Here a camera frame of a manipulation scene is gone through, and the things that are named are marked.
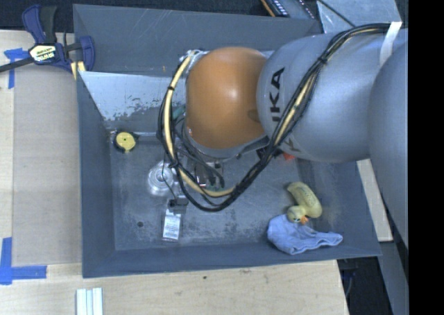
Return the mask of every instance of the blue clamp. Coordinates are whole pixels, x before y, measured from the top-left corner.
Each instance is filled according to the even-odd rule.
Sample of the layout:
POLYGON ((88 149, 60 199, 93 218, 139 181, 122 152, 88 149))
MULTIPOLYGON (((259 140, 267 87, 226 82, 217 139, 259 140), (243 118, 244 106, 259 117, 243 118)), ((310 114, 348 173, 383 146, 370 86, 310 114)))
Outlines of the blue clamp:
POLYGON ((35 45, 29 50, 34 63, 56 66, 71 73, 71 63, 73 61, 69 58, 68 52, 82 49, 83 64, 88 71, 91 70, 95 61, 92 38, 82 36, 79 39, 80 43, 68 46, 57 43, 57 37, 53 32, 55 12, 55 6, 42 7, 35 4, 27 8, 22 14, 25 29, 33 36, 35 41, 35 45))
POLYGON ((3 239, 0 258, 0 285, 11 285, 13 280, 45 279, 46 266, 12 267, 12 237, 3 239))

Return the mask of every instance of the blue cloth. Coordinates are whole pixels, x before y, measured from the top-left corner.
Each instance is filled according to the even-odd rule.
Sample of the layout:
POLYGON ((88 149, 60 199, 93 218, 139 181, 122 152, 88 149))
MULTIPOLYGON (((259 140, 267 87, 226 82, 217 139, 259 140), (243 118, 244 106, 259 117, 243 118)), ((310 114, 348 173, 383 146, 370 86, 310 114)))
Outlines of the blue cloth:
POLYGON ((342 235, 334 232, 317 232, 307 225, 292 223, 287 215, 279 215, 268 223, 267 237, 281 251, 297 255, 321 246, 335 246, 342 241, 342 235))

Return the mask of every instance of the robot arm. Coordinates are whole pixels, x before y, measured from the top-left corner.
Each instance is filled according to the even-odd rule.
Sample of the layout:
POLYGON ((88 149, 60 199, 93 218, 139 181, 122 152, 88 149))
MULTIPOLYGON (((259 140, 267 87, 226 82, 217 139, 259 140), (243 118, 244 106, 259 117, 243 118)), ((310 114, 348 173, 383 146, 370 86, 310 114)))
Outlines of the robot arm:
MULTIPOLYGON (((376 114, 373 106, 379 108, 378 116, 383 120, 391 119, 384 114, 387 109, 397 112, 407 106, 398 106, 402 103, 402 97, 399 101, 388 99, 382 104, 380 93, 373 89, 378 80, 391 80, 391 73, 385 73, 386 70, 379 65, 379 54, 389 26, 371 24, 337 35, 305 37, 289 42, 266 60, 259 52, 251 49, 236 48, 231 53, 230 50, 222 49, 214 55, 209 53, 203 56, 205 61, 201 58, 190 69, 182 132, 195 156, 199 156, 204 163, 223 163, 224 159, 233 158, 239 151, 243 151, 249 143, 259 140, 264 142, 262 138, 266 138, 260 146, 259 161, 238 184, 228 189, 202 187, 178 157, 171 99, 175 84, 193 54, 185 59, 166 93, 158 135, 163 137, 169 159, 178 171, 180 185, 189 200, 205 211, 224 209, 282 151, 301 159, 321 162, 372 158, 377 174, 379 169, 402 170, 407 167, 405 163, 388 167, 383 160, 378 162, 376 157, 383 153, 381 145, 384 145, 378 126, 397 126, 400 135, 407 131, 406 120, 395 123, 378 121, 372 117, 376 114), (251 92, 254 90, 256 102, 251 92), (230 134, 228 137, 224 135, 227 130, 230 134), (202 206, 189 195, 185 184, 204 195, 207 200, 225 200, 217 206, 202 206)), ((407 37, 407 30, 399 32, 394 44, 395 52, 405 50, 403 48, 406 47, 407 37)), ((397 56, 393 55, 384 67, 405 66, 405 61, 400 62, 397 56)), ((401 87, 395 90, 405 91, 406 72, 399 73, 400 79, 396 85, 401 87)), ((386 158, 389 156, 386 152, 383 155, 386 158)), ((407 156, 407 150, 400 151, 400 155, 407 156)), ((394 172, 387 170, 384 173, 390 176, 394 172)), ((405 182, 393 178, 381 181, 384 199, 397 199, 399 203, 407 205, 407 192, 402 199, 400 195, 387 194, 386 190, 390 189, 383 186, 386 183, 405 182)))

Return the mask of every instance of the yellow cable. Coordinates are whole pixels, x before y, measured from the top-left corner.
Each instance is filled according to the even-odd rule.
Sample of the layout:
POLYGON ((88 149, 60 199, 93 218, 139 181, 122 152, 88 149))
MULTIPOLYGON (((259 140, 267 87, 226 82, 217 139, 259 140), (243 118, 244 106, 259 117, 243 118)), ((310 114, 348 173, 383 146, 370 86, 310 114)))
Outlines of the yellow cable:
MULTIPOLYGON (((179 66, 176 74, 174 75, 173 79, 171 80, 170 87, 172 89, 168 89, 168 92, 166 93, 165 97, 165 104, 164 104, 164 131, 165 131, 165 142, 166 147, 168 148, 168 152, 170 156, 174 156, 174 146, 173 142, 171 141, 171 127, 170 127, 170 110, 171 110, 171 101, 173 99, 173 93, 174 89, 176 88, 176 85, 179 81, 179 78, 182 76, 183 71, 188 66, 189 61, 191 60, 191 57, 193 56, 194 52, 189 54, 187 58, 185 58, 182 62, 182 64, 179 66)), ((223 191, 210 191, 205 188, 201 188, 199 185, 197 185, 183 170, 181 167, 178 168, 180 176, 182 179, 194 190, 196 190, 199 193, 206 193, 208 196, 219 198, 222 196, 227 196, 229 193, 231 193, 234 190, 234 187, 223 190, 223 191)))

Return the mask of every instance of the metal object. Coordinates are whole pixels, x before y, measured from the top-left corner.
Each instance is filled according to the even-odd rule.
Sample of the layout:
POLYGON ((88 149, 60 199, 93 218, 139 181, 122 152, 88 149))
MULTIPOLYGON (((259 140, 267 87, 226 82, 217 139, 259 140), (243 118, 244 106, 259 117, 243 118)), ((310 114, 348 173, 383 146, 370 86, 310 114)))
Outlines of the metal object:
POLYGON ((148 190, 155 196, 166 196, 176 187, 176 173, 164 161, 157 163, 148 173, 148 190))

